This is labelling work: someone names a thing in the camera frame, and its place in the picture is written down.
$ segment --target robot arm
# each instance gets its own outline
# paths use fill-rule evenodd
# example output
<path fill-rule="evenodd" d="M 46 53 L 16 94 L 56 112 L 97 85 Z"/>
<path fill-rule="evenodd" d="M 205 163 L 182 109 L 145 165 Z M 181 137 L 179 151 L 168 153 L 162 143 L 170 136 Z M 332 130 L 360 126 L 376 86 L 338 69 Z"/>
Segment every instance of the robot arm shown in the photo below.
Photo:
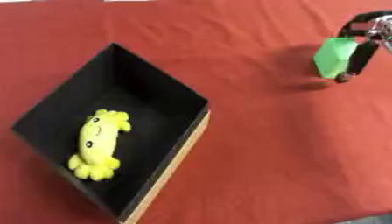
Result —
<path fill-rule="evenodd" d="M 359 14 L 342 27 L 338 37 L 364 37 L 367 39 L 359 44 L 350 56 L 346 71 L 335 79 L 337 82 L 345 82 L 361 73 L 380 44 L 392 53 L 392 10 Z"/>

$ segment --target cardboard edge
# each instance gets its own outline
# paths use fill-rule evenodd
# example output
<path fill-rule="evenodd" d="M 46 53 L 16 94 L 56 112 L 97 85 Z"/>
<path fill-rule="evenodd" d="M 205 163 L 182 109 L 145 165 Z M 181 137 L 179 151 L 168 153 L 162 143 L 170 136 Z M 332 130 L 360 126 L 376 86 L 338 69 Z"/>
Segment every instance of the cardboard edge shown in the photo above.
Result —
<path fill-rule="evenodd" d="M 203 117 L 199 125 L 196 127 L 194 132 L 188 137 L 186 142 L 183 144 L 181 149 L 178 151 L 177 155 L 170 162 L 170 164 L 166 167 L 162 175 L 158 178 L 156 183 L 152 186 L 152 188 L 147 192 L 142 201 L 137 205 L 134 211 L 130 214 L 130 216 L 125 221 L 120 221 L 122 224 L 136 224 L 139 219 L 142 217 L 144 212 L 147 210 L 148 206 L 151 202 L 157 197 L 160 190 L 165 186 L 167 181 L 170 179 L 172 174 L 177 170 L 181 162 L 184 160 L 188 152 L 191 148 L 196 144 L 201 135 L 207 128 L 210 117 L 210 111 L 206 113 Z"/>

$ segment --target toy eye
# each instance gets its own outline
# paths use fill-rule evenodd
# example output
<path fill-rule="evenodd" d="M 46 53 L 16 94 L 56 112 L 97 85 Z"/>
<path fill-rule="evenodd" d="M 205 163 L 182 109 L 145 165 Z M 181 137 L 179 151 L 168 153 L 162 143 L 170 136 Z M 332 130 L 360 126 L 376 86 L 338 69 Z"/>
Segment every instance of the toy eye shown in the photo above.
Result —
<path fill-rule="evenodd" d="M 93 147 L 93 142 L 91 142 L 91 141 L 86 141 L 86 146 L 87 146 L 88 148 Z"/>

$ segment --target green block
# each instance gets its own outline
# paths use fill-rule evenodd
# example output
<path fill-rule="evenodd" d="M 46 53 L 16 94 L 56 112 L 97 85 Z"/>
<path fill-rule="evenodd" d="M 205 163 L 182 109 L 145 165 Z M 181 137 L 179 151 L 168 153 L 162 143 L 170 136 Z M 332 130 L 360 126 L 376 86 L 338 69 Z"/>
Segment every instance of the green block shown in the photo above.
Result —
<path fill-rule="evenodd" d="M 338 74 L 344 72 L 357 45 L 354 38 L 327 39 L 314 55 L 314 62 L 320 76 L 334 79 Z"/>

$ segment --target red tablecloth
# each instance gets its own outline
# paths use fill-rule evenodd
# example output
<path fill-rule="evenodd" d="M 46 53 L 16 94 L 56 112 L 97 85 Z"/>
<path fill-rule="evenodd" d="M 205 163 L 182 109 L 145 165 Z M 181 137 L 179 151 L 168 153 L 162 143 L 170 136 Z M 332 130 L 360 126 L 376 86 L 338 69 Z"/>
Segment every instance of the red tablecloth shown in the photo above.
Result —
<path fill-rule="evenodd" d="M 330 223 L 392 208 L 392 55 L 329 85 L 311 58 L 390 0 L 0 3 L 0 222 L 111 223 L 11 133 L 117 42 L 211 100 L 206 134 L 141 223 Z"/>

